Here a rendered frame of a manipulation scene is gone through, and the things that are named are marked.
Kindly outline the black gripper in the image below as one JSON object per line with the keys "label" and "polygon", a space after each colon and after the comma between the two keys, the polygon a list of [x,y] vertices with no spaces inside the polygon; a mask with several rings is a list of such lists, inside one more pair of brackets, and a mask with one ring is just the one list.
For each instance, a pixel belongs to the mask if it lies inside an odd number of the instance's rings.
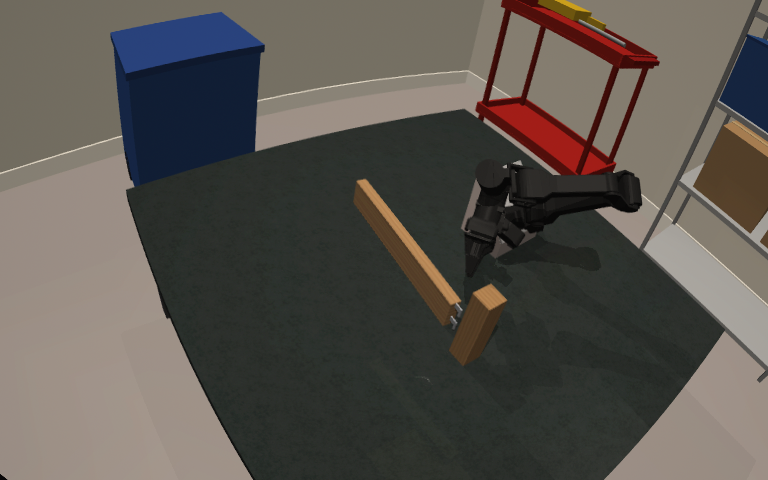
{"label": "black gripper", "polygon": [[465,269],[473,277],[481,259],[492,253],[499,231],[497,226],[505,205],[487,196],[479,196],[473,217],[465,224]]}

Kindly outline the wooden side rail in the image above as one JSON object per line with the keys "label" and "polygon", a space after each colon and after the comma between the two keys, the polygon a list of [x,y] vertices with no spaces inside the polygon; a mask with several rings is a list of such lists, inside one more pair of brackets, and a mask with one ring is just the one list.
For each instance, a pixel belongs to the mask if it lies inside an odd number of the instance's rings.
{"label": "wooden side rail", "polygon": [[353,203],[421,294],[441,325],[461,317],[461,299],[367,180],[356,181]]}

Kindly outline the brown wooden post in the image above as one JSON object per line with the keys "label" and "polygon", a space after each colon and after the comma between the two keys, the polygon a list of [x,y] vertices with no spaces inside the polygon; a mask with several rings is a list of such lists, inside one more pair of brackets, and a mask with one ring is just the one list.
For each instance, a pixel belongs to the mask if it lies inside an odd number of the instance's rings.
{"label": "brown wooden post", "polygon": [[480,357],[507,301],[491,283],[472,292],[449,348],[462,366]]}

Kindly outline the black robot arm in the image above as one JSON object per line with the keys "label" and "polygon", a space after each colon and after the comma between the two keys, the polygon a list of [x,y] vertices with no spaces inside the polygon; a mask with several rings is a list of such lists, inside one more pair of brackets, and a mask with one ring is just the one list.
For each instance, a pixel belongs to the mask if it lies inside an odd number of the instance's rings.
{"label": "black robot arm", "polygon": [[[550,175],[544,170],[493,159],[481,161],[475,176],[487,196],[506,205],[497,224],[498,236],[515,249],[529,233],[542,232],[544,225],[560,215],[603,207],[626,213],[637,212],[642,204],[640,179],[627,170],[598,175]],[[516,172],[516,173],[515,173]]]}

